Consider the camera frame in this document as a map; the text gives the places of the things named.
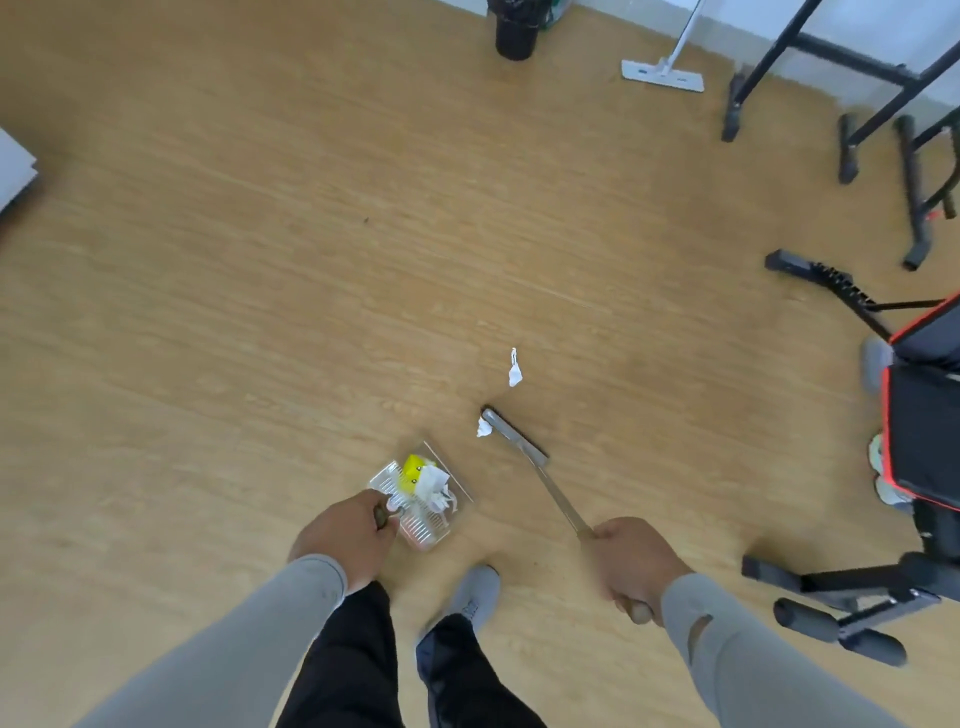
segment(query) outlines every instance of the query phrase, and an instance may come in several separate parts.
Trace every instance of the gray sleeve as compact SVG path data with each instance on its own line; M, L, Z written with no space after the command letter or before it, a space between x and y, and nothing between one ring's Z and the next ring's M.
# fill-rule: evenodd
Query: gray sleeve
M663 595L663 621L697 692L723 728L903 728L902 723L817 667L702 574ZM693 647L689 634L710 622Z
M266 728L346 588L344 570L327 556L288 564L220 621L134 676L77 728Z

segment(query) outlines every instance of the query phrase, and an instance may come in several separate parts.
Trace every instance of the black metal frame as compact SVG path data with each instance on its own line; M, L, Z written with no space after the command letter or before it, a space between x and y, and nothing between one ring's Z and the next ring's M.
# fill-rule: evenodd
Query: black metal frame
M841 184L850 184L859 173L856 150L867 137L897 114L906 104L922 93L930 84L942 76L951 66L960 61L960 41L949 48L939 59L919 74L904 65L893 65L856 53L848 48L836 45L803 32L803 27L823 0L805 0L787 27L780 34L760 60L750 75L738 71L733 74L727 97L727 110L724 115L721 138L726 142L736 139L740 131L740 114L747 97L756 88L774 62L788 48L807 53L816 58L900 86L900 92L882 109L877 111L859 128L851 113L841 114L837 122L839 143L839 167L837 178ZM948 219L956 216L956 209L950 197L950 190L960 182L960 107L952 110L944 118L932 124L919 135L915 134L912 116L902 116L896 122L900 139L900 156L903 163L903 184L907 199L907 212L913 244L903 259L903 267L915 271L924 262L932 245L928 218L933 208L940 203ZM940 188L925 198L922 192L920 163L917 153L920 148L944 129L949 130L953 138L953 153L956 159L953 172Z
M853 283L849 273L785 250L767 255L765 265L768 270L826 288L885 341L893 334L876 316L878 312L926 308L943 302L877 303ZM913 519L924 552L903 554L896 564L797 574L748 555L743 557L741 572L749 579L847 613L838 619L824 610L780 598L774 604L774 617L781 626L900 667L906 664L903 644L875 627L939 604L943 598L960 601L960 512L918 499L913 505ZM882 599L861 607L859 600L865 596Z
M753 556L744 556L741 573L748 579L780 587L847 613L838 619L829 612L780 598L774 604L774 617L780 626L821 642L838 643L844 649L886 665L901 667L906 664L906 648L900 640L877 632L875 627L941 602L940 595L923 588L904 566L907 557L929 562L923 554L912 553L904 555L899 564L797 574ZM861 609L859 599L864 596L884 598Z
M932 308L944 302L943 299L929 299L926 301L877 303L853 282L853 276L849 273L838 271L836 268L826 265L826 263L807 260L805 257L790 253L783 248L767 255L763 264L768 271L785 273L826 288L884 341L890 341L893 331L876 316L880 311Z

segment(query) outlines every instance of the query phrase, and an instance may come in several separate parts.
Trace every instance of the person's right hand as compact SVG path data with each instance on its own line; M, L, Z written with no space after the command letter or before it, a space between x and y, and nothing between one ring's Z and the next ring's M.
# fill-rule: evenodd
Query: person's right hand
M593 533L596 538L585 546L608 598L624 595L646 602L654 621L663 626L663 593L693 569L644 519L611 519L596 526Z

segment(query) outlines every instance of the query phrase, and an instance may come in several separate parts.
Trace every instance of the person's hand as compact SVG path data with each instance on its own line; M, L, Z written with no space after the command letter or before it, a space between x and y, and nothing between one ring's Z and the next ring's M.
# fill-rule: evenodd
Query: person's hand
M376 530L373 508L387 508L389 497L369 489L334 503L300 532L287 562L311 553L336 559L347 575L347 594L370 584L380 573L396 538L398 519Z
M596 538L585 546L607 597L624 595L646 602L654 621L663 626L663 593L693 570L644 519L612 519L596 526L593 533Z

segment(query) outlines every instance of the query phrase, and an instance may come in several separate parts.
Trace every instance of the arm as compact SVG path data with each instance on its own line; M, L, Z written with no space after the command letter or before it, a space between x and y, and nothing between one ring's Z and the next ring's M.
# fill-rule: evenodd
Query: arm
M604 586L650 605L723 728L903 728L694 573L646 521L594 530L589 546Z
M364 491L309 523L289 564L240 606L134 676L76 728L266 728L300 658L344 596L367 586L396 537Z
M344 570L333 559L294 561L220 621L134 676L77 728L265 728L346 589Z
M670 640L724 728L903 728L767 629L711 579L682 576L667 588L661 606Z

